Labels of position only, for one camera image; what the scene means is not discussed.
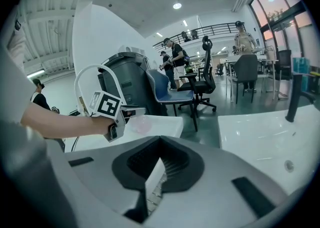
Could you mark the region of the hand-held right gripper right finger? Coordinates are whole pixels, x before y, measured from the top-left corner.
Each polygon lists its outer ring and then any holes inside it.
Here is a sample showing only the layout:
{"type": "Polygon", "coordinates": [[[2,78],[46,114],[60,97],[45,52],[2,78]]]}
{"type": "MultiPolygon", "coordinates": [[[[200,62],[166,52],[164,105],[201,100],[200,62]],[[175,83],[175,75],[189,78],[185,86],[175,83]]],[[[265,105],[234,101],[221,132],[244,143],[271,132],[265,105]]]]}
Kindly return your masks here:
{"type": "Polygon", "coordinates": [[[298,202],[272,178],[238,156],[180,138],[204,161],[201,178],[187,191],[163,194],[149,228],[274,228],[298,202]]]}

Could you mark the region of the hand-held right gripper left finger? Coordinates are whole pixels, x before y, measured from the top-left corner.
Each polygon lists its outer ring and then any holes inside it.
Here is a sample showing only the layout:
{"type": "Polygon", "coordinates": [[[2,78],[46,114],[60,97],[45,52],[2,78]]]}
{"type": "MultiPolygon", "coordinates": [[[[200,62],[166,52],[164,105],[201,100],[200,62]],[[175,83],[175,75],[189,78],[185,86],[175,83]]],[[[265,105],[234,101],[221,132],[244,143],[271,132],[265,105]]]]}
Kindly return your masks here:
{"type": "Polygon", "coordinates": [[[127,166],[127,159],[159,139],[63,155],[63,189],[76,228],[162,228],[159,214],[147,210],[146,179],[127,166]]]}

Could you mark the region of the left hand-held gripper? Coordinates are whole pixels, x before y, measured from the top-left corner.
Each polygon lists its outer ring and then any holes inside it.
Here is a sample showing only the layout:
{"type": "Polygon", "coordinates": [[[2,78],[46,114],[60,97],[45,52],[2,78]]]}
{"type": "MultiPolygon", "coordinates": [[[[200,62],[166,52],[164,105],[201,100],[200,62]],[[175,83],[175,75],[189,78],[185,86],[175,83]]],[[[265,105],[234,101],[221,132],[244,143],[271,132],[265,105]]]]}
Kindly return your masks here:
{"type": "Polygon", "coordinates": [[[119,97],[104,91],[94,92],[88,108],[91,114],[103,116],[113,121],[108,127],[105,138],[108,142],[113,142],[124,135],[125,125],[129,119],[136,116],[145,115],[147,109],[136,105],[122,105],[119,97]]]}

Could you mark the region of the person's left forearm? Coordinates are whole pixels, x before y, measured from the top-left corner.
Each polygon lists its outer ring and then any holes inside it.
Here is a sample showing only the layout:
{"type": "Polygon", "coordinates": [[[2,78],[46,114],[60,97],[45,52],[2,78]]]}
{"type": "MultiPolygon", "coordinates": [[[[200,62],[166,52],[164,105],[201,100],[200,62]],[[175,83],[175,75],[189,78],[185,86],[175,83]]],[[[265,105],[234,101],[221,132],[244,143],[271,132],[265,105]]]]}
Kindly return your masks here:
{"type": "Polygon", "coordinates": [[[40,133],[45,138],[72,138],[108,134],[114,120],[103,116],[65,116],[49,111],[35,103],[25,110],[21,124],[40,133]]]}

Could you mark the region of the white washbasin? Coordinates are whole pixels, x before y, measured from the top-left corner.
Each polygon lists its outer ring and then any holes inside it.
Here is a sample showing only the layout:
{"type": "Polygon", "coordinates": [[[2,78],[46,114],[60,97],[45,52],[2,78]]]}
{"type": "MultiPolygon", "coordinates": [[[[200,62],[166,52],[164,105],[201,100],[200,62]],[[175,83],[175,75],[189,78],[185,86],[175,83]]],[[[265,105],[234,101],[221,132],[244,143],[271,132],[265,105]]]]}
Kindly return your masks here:
{"type": "Polygon", "coordinates": [[[312,180],[320,164],[320,111],[287,111],[218,117],[220,147],[272,178],[291,194],[312,180]]]}

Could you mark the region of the dark grey trash bin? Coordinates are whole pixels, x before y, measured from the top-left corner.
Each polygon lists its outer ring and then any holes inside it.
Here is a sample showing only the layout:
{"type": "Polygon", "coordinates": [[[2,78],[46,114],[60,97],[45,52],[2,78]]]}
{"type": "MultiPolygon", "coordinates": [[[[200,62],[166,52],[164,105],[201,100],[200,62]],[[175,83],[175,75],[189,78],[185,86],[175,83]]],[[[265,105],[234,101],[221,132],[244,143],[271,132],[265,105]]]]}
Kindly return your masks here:
{"type": "Polygon", "coordinates": [[[146,74],[149,63],[145,56],[133,52],[121,52],[108,58],[103,65],[115,73],[128,105],[146,108],[147,115],[166,114],[165,109],[154,97],[146,74]]]}

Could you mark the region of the blue chair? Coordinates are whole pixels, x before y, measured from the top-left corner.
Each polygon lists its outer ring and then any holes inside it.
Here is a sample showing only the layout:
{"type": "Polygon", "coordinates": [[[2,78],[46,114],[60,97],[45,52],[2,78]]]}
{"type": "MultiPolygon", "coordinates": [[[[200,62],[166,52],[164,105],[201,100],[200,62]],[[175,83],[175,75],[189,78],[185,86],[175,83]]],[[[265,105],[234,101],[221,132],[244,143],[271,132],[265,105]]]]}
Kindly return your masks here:
{"type": "Polygon", "coordinates": [[[195,131],[198,132],[196,121],[196,112],[194,108],[194,92],[192,90],[177,91],[169,90],[169,78],[155,69],[147,69],[147,78],[149,80],[155,100],[163,105],[173,105],[175,116],[177,115],[176,104],[186,104],[190,107],[191,118],[195,131]]]}

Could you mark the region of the white curved faucet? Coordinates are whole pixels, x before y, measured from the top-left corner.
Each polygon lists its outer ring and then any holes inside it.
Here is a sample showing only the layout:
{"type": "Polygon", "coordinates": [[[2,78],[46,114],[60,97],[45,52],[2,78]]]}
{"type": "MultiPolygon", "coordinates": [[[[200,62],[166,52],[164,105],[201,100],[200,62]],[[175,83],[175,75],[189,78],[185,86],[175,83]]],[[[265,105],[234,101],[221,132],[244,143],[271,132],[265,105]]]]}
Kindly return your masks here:
{"type": "Polygon", "coordinates": [[[121,103],[121,106],[122,104],[126,104],[126,100],[125,100],[125,97],[124,97],[124,94],[122,92],[122,89],[121,89],[121,86],[120,86],[120,83],[115,75],[115,73],[108,67],[104,66],[104,65],[101,65],[101,64],[92,64],[92,65],[89,65],[85,68],[83,68],[79,73],[78,75],[76,76],[75,78],[75,81],[74,81],[74,92],[75,92],[75,97],[76,97],[76,101],[77,101],[77,110],[83,114],[83,115],[86,115],[86,114],[91,114],[90,113],[90,109],[89,109],[89,106],[86,108],[87,110],[85,110],[83,104],[81,103],[81,100],[80,100],[80,97],[82,96],[81,95],[81,92],[80,92],[80,88],[79,88],[79,80],[81,78],[81,76],[89,69],[91,68],[101,68],[103,70],[105,70],[106,72],[108,72],[112,78],[113,78],[113,81],[116,85],[116,88],[117,88],[117,91],[118,91],[118,94],[119,94],[119,98],[121,98],[122,100],[122,103],[121,103]]]}

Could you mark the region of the black office chair with headrest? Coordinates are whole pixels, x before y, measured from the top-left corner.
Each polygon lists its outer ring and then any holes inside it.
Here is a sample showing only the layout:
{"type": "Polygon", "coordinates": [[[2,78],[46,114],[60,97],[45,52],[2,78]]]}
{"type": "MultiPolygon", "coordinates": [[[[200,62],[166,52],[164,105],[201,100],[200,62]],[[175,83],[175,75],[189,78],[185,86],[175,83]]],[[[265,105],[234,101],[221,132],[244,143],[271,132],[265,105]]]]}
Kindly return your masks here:
{"type": "Polygon", "coordinates": [[[212,41],[208,36],[204,36],[202,39],[202,48],[205,50],[205,63],[202,73],[203,81],[196,80],[197,73],[188,74],[183,77],[187,78],[188,82],[178,89],[178,91],[192,90],[194,92],[195,99],[193,99],[192,102],[196,116],[198,116],[197,107],[200,104],[212,107],[213,112],[217,110],[216,105],[211,104],[209,98],[203,98],[203,94],[211,94],[216,89],[216,84],[212,75],[212,67],[210,66],[212,46],[212,41]]]}

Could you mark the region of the fluorescent tube lamp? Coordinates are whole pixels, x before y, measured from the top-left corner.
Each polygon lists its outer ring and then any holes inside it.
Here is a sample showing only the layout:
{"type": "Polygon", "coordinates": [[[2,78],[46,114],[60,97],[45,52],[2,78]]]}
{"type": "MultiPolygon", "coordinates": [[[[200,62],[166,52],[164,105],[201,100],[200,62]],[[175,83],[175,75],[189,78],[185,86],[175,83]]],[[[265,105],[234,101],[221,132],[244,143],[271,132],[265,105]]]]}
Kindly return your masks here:
{"type": "Polygon", "coordinates": [[[33,77],[38,77],[38,76],[41,76],[45,73],[45,70],[42,69],[42,70],[39,70],[39,71],[36,71],[36,72],[33,72],[29,75],[27,75],[27,78],[30,79],[30,78],[33,78],[33,77]]]}

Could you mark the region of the black mezzanine railing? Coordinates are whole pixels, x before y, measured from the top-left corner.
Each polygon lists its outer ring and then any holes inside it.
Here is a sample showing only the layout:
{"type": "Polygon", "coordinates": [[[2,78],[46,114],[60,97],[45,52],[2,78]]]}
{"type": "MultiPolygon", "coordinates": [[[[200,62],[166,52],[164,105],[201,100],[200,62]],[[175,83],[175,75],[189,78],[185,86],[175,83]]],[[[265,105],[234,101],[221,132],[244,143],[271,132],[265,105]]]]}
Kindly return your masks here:
{"type": "Polygon", "coordinates": [[[185,43],[185,38],[190,40],[196,40],[202,36],[220,36],[225,34],[233,34],[233,33],[236,33],[237,31],[238,30],[235,26],[235,22],[222,23],[222,24],[210,25],[210,26],[193,29],[185,32],[186,36],[184,36],[183,33],[180,33],[170,37],[170,39],[173,41],[178,41],[178,43],[181,44],[181,43],[185,43]]]}

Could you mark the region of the black faucet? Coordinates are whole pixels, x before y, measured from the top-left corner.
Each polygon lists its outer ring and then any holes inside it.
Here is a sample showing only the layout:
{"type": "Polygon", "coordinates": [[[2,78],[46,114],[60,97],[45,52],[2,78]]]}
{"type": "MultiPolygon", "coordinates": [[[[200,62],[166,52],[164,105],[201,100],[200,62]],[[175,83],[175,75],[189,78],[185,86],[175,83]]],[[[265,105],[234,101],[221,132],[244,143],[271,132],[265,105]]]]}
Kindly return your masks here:
{"type": "Polygon", "coordinates": [[[285,117],[285,119],[290,123],[294,122],[294,119],[295,119],[295,116],[297,113],[297,109],[298,109],[300,96],[307,98],[311,104],[313,104],[316,100],[312,94],[302,91],[303,76],[315,77],[312,74],[303,74],[303,73],[293,73],[292,74],[291,99],[290,99],[290,103],[289,103],[288,113],[285,117]]]}

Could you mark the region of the white table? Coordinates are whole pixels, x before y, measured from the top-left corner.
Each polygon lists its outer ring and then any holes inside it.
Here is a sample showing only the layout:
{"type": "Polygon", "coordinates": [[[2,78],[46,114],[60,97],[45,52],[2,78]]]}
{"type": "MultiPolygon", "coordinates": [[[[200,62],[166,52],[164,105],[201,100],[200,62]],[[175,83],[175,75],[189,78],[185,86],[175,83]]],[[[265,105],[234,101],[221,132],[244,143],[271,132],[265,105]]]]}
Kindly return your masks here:
{"type": "MultiPolygon", "coordinates": [[[[231,67],[227,67],[227,64],[234,64],[237,62],[237,60],[240,58],[240,55],[229,55],[226,59],[221,59],[220,62],[223,64],[224,69],[225,69],[225,85],[226,85],[226,96],[230,96],[230,102],[233,103],[233,76],[232,76],[232,71],[231,67]]],[[[277,98],[277,92],[278,90],[276,89],[276,72],[275,72],[275,63],[277,60],[268,60],[266,55],[260,55],[257,56],[258,62],[262,62],[264,65],[271,65],[272,67],[272,74],[268,74],[267,71],[263,71],[262,74],[258,75],[258,78],[262,78],[262,89],[261,91],[267,92],[272,92],[273,96],[272,99],[275,100],[277,98]],[[264,82],[266,81],[267,78],[272,78],[272,90],[267,90],[266,87],[264,86],[264,82]]]]}

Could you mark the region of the black mesh chair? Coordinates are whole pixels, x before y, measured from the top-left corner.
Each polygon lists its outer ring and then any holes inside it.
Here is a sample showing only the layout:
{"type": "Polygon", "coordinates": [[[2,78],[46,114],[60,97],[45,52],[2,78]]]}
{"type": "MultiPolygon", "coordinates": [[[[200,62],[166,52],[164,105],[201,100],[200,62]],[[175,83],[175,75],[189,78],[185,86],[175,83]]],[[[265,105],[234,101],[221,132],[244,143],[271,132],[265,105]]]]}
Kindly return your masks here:
{"type": "Polygon", "coordinates": [[[274,64],[275,99],[289,98],[292,85],[292,51],[278,51],[277,61],[274,64]]]}

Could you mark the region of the large glass window wall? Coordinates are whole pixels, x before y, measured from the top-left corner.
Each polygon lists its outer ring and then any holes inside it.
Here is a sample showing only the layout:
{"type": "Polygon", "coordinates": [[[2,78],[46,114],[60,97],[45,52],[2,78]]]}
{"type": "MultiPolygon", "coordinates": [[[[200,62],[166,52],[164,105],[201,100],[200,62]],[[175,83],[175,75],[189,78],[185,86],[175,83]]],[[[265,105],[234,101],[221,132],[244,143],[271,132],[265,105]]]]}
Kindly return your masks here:
{"type": "Polygon", "coordinates": [[[320,35],[302,0],[252,0],[250,7],[266,46],[320,67],[320,35]]]}

